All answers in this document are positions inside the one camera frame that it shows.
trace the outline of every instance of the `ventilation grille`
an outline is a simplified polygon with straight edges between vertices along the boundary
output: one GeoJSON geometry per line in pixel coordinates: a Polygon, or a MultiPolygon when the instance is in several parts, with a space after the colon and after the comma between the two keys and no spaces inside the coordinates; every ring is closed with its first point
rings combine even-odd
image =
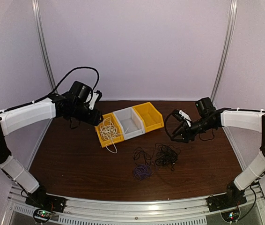
{"type": "Polygon", "coordinates": [[[15,205],[14,211],[28,215],[28,216],[33,216],[33,210],[30,208],[26,208],[25,206],[22,205],[15,205]]]}
{"type": "MultiPolygon", "coordinates": [[[[65,224],[65,225],[122,225],[121,223],[97,223],[97,222],[88,222],[83,219],[75,219],[75,218],[69,218],[60,216],[59,217],[59,223],[65,224]]],[[[206,217],[198,217],[194,219],[184,219],[177,221],[175,223],[143,223],[143,225],[207,225],[206,217]]]]}
{"type": "MultiPolygon", "coordinates": [[[[34,212],[33,209],[18,204],[15,205],[14,211],[25,214],[27,216],[33,216],[34,212]]],[[[130,223],[106,223],[106,222],[88,221],[85,219],[79,219],[79,218],[73,218],[70,216],[61,216],[61,215],[59,215],[57,221],[59,224],[63,225],[130,225],[130,223]]],[[[207,225],[207,221],[205,216],[201,216],[192,219],[178,220],[171,223],[142,223],[142,225],[207,225]]]]}

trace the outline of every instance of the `cable bundle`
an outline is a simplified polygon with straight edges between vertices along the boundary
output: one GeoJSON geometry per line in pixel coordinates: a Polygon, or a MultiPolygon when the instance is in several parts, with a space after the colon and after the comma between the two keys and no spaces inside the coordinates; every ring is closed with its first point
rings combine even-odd
{"type": "Polygon", "coordinates": [[[107,145],[105,145],[106,149],[113,153],[116,154],[118,152],[113,139],[115,139],[116,137],[118,137],[119,135],[121,135],[122,133],[118,133],[117,128],[115,127],[114,123],[111,121],[110,117],[106,118],[103,120],[102,125],[99,127],[100,131],[100,137],[104,140],[110,140],[110,143],[112,143],[114,145],[114,148],[116,151],[111,151],[107,145]]]}
{"type": "Polygon", "coordinates": [[[161,143],[156,143],[155,149],[157,150],[155,164],[157,166],[166,165],[171,171],[174,171],[174,165],[180,154],[180,149],[175,148],[173,145],[165,145],[161,143]]]}
{"type": "Polygon", "coordinates": [[[152,161],[152,156],[149,155],[147,152],[145,152],[141,147],[137,147],[133,154],[133,160],[135,161],[135,164],[137,165],[136,168],[132,171],[133,177],[136,181],[144,180],[150,176],[152,176],[156,171],[156,165],[152,161]],[[137,164],[136,161],[143,157],[144,164],[137,164]]]}

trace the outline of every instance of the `metal frame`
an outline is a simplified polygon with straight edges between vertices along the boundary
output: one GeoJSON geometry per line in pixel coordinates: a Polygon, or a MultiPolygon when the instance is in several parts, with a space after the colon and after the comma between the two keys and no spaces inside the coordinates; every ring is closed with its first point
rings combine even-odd
{"type": "Polygon", "coordinates": [[[232,36],[235,29],[235,23],[236,23],[236,13],[237,13],[237,0],[231,0],[230,4],[230,11],[228,16],[228,24],[227,24],[227,30],[226,30],[226,37],[224,42],[224,47],[222,51],[222,56],[218,68],[217,77],[215,80],[215,84],[213,86],[213,91],[211,94],[211,100],[214,102],[215,96],[217,94],[217,91],[219,89],[220,81],[224,72],[227,56],[228,56],[228,50],[231,44],[232,36]]]}
{"type": "MultiPolygon", "coordinates": [[[[263,225],[265,225],[265,197],[260,186],[255,186],[253,189],[257,194],[257,206],[263,225]]],[[[245,191],[245,195],[248,201],[245,205],[251,205],[254,201],[253,193],[248,189],[245,191]]],[[[206,204],[207,197],[151,202],[97,201],[65,197],[64,213],[56,213],[52,221],[65,225],[75,224],[75,222],[79,224],[81,221],[85,224],[88,222],[102,225],[127,225],[131,223],[155,225],[164,222],[171,225],[219,214],[219,211],[209,212],[206,204]]],[[[12,186],[8,200],[2,225],[9,224],[14,211],[31,216],[35,209],[25,204],[25,198],[21,196],[21,188],[18,186],[12,186]]]]}
{"type": "Polygon", "coordinates": [[[50,87],[53,90],[56,87],[56,83],[55,83],[54,78],[53,78],[52,68],[50,66],[48,52],[46,49],[45,38],[44,38],[44,33],[43,33],[43,28],[42,28],[41,15],[40,15],[40,9],[39,9],[39,0],[32,0],[32,4],[33,4],[33,12],[34,12],[34,17],[35,17],[36,26],[37,26],[37,34],[38,34],[39,44],[40,44],[40,48],[41,48],[43,63],[45,66],[45,70],[47,73],[50,87]]]}

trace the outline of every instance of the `plastic storage bin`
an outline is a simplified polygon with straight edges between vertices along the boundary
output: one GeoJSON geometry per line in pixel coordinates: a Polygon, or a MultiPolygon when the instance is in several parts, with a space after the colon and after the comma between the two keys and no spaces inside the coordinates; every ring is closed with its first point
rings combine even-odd
{"type": "Polygon", "coordinates": [[[151,102],[135,105],[132,108],[136,111],[137,115],[143,120],[146,133],[164,127],[162,115],[151,104],[151,102]]]}
{"type": "MultiPolygon", "coordinates": [[[[117,128],[118,133],[122,134],[123,133],[122,132],[122,128],[118,124],[118,121],[115,118],[114,114],[111,112],[111,113],[103,115],[103,119],[106,119],[108,117],[110,117],[111,122],[114,124],[115,128],[117,128]]],[[[103,125],[103,122],[100,123],[97,127],[95,127],[95,130],[96,130],[98,139],[100,141],[101,147],[105,148],[106,146],[112,145],[113,143],[116,144],[116,143],[124,141],[123,135],[119,135],[118,137],[114,138],[113,141],[112,140],[104,140],[104,139],[102,139],[101,136],[100,136],[100,127],[102,125],[103,125]]]]}
{"type": "Polygon", "coordinates": [[[124,140],[145,133],[143,121],[132,107],[114,111],[113,113],[122,128],[124,140]]]}

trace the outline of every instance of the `yellow bin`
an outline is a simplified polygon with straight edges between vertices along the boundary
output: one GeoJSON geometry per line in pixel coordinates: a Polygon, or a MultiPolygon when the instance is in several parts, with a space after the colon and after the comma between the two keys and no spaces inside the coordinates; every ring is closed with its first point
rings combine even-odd
{"type": "MultiPolygon", "coordinates": [[[[122,134],[122,129],[119,126],[119,124],[118,124],[115,116],[113,115],[113,113],[108,113],[108,114],[103,115],[103,119],[106,119],[106,118],[109,118],[109,117],[110,117],[111,122],[114,124],[115,128],[117,128],[118,133],[122,134]]],[[[100,141],[101,147],[105,148],[106,146],[109,146],[109,145],[113,144],[113,142],[114,142],[114,144],[116,144],[116,143],[124,141],[123,135],[119,135],[118,137],[114,138],[113,142],[111,140],[102,139],[101,136],[100,136],[100,127],[102,125],[103,125],[103,122],[100,123],[97,127],[95,127],[95,130],[96,130],[98,139],[100,141]]]]}
{"type": "Polygon", "coordinates": [[[157,111],[151,102],[135,105],[132,108],[143,121],[146,133],[164,127],[162,114],[157,111]]]}

